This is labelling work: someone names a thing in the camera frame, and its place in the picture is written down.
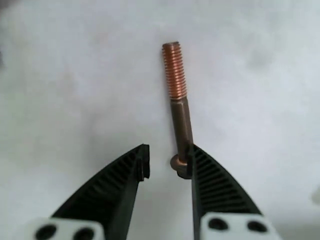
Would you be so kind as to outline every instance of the bolt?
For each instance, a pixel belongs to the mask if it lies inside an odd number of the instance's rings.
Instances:
[[[187,175],[188,160],[186,158],[186,151],[188,146],[193,143],[193,137],[184,64],[179,42],[163,44],[162,56],[178,152],[177,155],[173,156],[170,164],[180,177],[189,179],[190,177]]]

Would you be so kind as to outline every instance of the threaded end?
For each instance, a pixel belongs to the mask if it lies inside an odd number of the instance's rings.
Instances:
[[[187,86],[179,42],[163,44],[162,56],[170,99],[178,100],[186,97]]]

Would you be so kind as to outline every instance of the white surface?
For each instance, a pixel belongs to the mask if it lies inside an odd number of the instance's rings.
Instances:
[[[191,240],[191,183],[161,45],[183,48],[197,145],[284,239],[320,235],[320,4],[316,0],[25,0],[1,11],[0,236],[53,213],[143,143],[128,240]]]
[[[54,225],[55,233],[50,240],[73,240],[74,235],[81,229],[89,228],[93,231],[92,240],[105,240],[105,232],[102,225],[94,221],[83,221],[61,218],[38,218],[22,226],[13,240],[36,240],[35,233],[46,225]]]
[[[219,230],[209,227],[211,219],[224,221],[228,228]],[[248,229],[248,223],[256,221],[263,224],[267,231],[258,232]],[[277,231],[266,217],[259,214],[208,212],[201,218],[201,240],[281,240]]]

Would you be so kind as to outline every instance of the mounting hole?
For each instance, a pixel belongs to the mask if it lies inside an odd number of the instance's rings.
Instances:
[[[268,231],[267,227],[258,221],[248,222],[248,229],[254,232],[265,233]]]
[[[221,218],[212,218],[209,221],[208,226],[210,229],[216,229],[221,231],[227,230],[229,228],[228,224]]]
[[[79,229],[73,236],[73,240],[91,240],[94,238],[94,231],[89,227]]]
[[[57,231],[57,227],[53,224],[48,224],[42,226],[38,231],[35,233],[35,238],[37,240],[47,240],[53,237]]]

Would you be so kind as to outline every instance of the copper bolt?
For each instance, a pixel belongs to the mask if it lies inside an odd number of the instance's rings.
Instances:
[[[177,155],[173,156],[170,164],[180,177],[189,178],[187,176],[186,150],[188,146],[193,143],[193,136],[184,64],[179,42],[163,44],[162,55],[178,152]]]

